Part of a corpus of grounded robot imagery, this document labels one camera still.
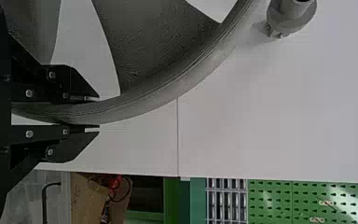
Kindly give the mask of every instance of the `gray pipe fitting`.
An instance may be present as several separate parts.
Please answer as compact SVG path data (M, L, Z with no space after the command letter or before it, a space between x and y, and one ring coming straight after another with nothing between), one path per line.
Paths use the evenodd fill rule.
M298 32L316 14L316 0L271 0L267 10L269 36L279 38Z

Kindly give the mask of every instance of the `black metal clamp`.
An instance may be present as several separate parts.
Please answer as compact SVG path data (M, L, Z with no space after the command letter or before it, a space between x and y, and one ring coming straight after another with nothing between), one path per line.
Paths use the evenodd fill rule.
M73 160L98 135L87 125L11 125L12 103L84 104L98 93L70 66L41 65L7 31L0 10L0 214L39 162Z

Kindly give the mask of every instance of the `green perforated panel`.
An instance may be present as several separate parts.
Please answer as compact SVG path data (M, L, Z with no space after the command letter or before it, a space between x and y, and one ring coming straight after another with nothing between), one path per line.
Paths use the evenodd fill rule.
M250 180L248 182L250 224L292 223L292 183Z
M295 223L358 224L358 184L293 182Z
M358 224L358 184L249 180L249 223Z

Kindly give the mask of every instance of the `metal grate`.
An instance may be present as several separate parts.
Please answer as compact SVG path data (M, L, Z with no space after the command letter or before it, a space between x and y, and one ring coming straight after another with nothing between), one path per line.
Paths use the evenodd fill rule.
M206 179L207 224L244 224L246 213L246 180Z

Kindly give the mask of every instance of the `black cable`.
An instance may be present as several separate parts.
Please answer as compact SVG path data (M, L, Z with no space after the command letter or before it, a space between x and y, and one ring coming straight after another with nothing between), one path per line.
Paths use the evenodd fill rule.
M123 202L127 198L127 196L129 196L130 193L131 193L132 186L131 186L130 180L126 176L123 176L123 179L125 179L127 181L127 183L129 184L129 189L127 190L126 195L124 195L124 197L122 197L120 200L115 200L116 195L115 195L115 197L113 199L111 198L111 202L113 202L113 203L121 203L121 202Z

